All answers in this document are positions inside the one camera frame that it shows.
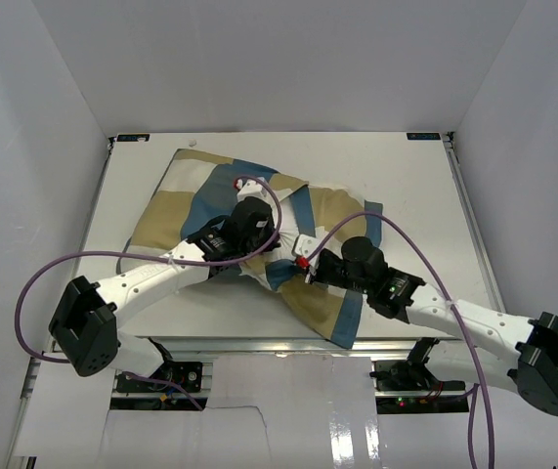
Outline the blue beige checkered pillowcase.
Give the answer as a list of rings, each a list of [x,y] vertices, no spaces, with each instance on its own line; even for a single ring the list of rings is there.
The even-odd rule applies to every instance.
[[[277,170],[254,162],[193,149],[178,149],[156,186],[125,250],[135,255],[159,256],[197,232],[211,219],[232,213],[236,205],[234,183],[239,176],[254,176],[269,183]],[[366,236],[381,246],[382,204],[365,200],[365,209],[341,220],[325,236],[326,249],[338,254],[342,243]],[[363,297],[338,287],[308,284],[293,263],[286,270],[270,267],[272,274],[288,274],[276,290],[293,315],[335,345],[352,348],[359,329]],[[228,271],[241,273],[240,266]]]

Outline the white pillow with yellow edge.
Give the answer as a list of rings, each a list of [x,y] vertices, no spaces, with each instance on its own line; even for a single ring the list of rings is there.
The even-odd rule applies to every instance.
[[[288,274],[272,274],[270,267],[286,270],[293,260],[292,249],[299,235],[324,238],[341,220],[365,209],[357,192],[336,184],[322,186],[288,176],[275,176],[269,185],[279,199],[282,222],[279,247],[240,265],[244,276],[267,289],[276,290]]]

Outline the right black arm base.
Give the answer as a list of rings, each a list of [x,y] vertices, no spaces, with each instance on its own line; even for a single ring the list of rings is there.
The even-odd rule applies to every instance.
[[[469,394],[463,381],[442,381],[426,368],[438,339],[419,339],[403,360],[378,360],[373,380],[379,415],[465,413]]]

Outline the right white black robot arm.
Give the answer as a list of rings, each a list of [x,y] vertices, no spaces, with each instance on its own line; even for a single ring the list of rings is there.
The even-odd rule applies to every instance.
[[[450,382],[486,384],[519,395],[558,417],[558,316],[511,316],[447,298],[442,289],[389,266],[365,236],[339,253],[301,235],[293,248],[308,283],[362,294],[380,316],[443,333],[421,338],[398,362],[378,362],[371,377],[382,390],[434,391]]]

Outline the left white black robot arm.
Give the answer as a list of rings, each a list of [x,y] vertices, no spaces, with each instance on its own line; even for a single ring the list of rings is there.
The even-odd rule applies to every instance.
[[[265,246],[278,245],[273,209],[249,196],[228,216],[219,216],[159,258],[96,282],[77,277],[66,286],[49,331],[81,377],[106,368],[138,375],[150,389],[172,378],[171,356],[160,344],[121,331],[132,317],[187,286],[205,282]]]

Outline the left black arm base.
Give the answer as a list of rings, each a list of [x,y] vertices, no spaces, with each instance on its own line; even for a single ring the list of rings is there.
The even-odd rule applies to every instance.
[[[130,371],[116,375],[112,400],[115,409],[127,410],[204,410],[206,398],[202,388],[202,362],[180,362],[161,344],[150,339],[162,359],[160,366],[148,377]]]

